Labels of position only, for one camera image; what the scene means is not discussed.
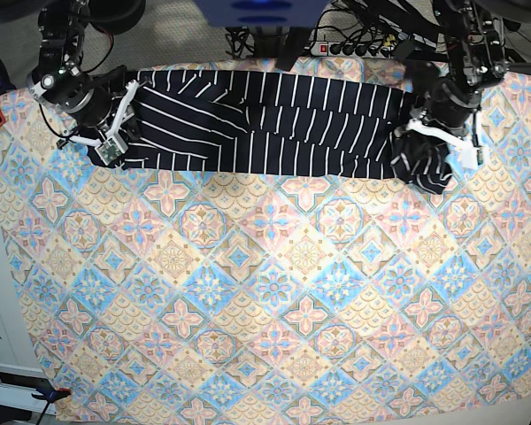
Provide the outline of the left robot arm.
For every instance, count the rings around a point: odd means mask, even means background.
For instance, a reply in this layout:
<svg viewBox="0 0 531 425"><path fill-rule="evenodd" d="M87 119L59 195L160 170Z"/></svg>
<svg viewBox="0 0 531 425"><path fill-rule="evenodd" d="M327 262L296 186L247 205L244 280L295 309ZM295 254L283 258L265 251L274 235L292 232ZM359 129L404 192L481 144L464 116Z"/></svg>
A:
<svg viewBox="0 0 531 425"><path fill-rule="evenodd" d="M501 35L490 12L473 1L434 1L444 34L449 73L431 85L421 107L410 112L407 131L446 142L462 167L489 161L480 142L481 99L508 70Z"/></svg>

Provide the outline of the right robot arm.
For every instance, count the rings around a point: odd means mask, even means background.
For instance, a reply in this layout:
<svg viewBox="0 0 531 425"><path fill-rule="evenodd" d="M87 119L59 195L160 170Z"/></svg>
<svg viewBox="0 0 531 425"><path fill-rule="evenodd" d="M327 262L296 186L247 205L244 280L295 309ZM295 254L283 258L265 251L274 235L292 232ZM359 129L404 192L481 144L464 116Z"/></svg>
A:
<svg viewBox="0 0 531 425"><path fill-rule="evenodd" d="M58 148L87 146L103 166L124 158L140 138L132 102L142 84L128 80L118 66L95 75L82 68L85 29L91 25L109 37L133 28L143 16L144 1L54 1L43 6L38 26L42 36L37 67L27 77L30 94L42 109L75 121L58 135Z"/></svg>

